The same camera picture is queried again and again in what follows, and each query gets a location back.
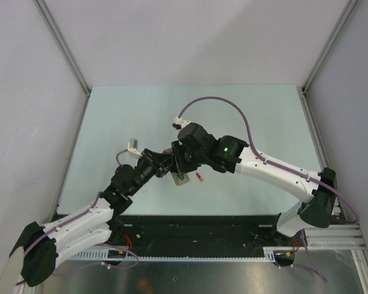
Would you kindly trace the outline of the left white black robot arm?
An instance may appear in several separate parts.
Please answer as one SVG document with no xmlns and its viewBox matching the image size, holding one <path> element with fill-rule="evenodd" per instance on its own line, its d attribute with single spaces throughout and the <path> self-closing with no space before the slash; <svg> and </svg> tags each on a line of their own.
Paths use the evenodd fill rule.
<svg viewBox="0 0 368 294">
<path fill-rule="evenodd" d="M 152 177 L 169 173 L 173 163 L 170 151 L 144 149 L 136 166 L 119 165 L 107 188 L 86 207 L 47 224 L 28 224 L 13 247 L 25 250 L 21 283 L 37 286 L 73 255 L 97 244 L 118 244 L 123 237 L 118 217 L 132 204 L 131 197 Z"/>
</svg>

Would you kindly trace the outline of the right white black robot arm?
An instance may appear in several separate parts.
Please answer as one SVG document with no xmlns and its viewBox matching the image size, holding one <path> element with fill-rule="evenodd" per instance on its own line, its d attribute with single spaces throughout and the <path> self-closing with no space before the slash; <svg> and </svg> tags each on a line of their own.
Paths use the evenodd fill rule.
<svg viewBox="0 0 368 294">
<path fill-rule="evenodd" d="M 199 124 L 176 122 L 177 140 L 172 142 L 173 171 L 189 173 L 202 165 L 216 172 L 251 176 L 279 187 L 299 201 L 277 215 L 270 231 L 271 240 L 284 246 L 305 228 L 327 228 L 335 204 L 336 173 L 330 168 L 316 172 L 287 164 L 273 157 L 256 154 L 250 145 L 225 135 L 216 139 Z"/>
</svg>

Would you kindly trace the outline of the white remote control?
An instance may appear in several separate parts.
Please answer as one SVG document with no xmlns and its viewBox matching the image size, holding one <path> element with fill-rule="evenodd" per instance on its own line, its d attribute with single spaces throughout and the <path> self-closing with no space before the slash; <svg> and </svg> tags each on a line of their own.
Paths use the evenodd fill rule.
<svg viewBox="0 0 368 294">
<path fill-rule="evenodd" d="M 163 154 L 173 155 L 172 148 L 165 149 Z M 190 181 L 190 177 L 186 173 L 171 172 L 171 175 L 176 186 L 182 186 Z"/>
</svg>

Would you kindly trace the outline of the red battery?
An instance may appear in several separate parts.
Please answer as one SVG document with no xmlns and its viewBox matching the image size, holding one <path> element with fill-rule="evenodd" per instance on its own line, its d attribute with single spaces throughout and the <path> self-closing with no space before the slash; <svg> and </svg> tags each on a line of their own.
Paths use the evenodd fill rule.
<svg viewBox="0 0 368 294">
<path fill-rule="evenodd" d="M 200 182 L 204 181 L 203 177 L 199 173 L 196 173 L 196 176 L 197 176 L 197 178 L 199 179 Z"/>
</svg>

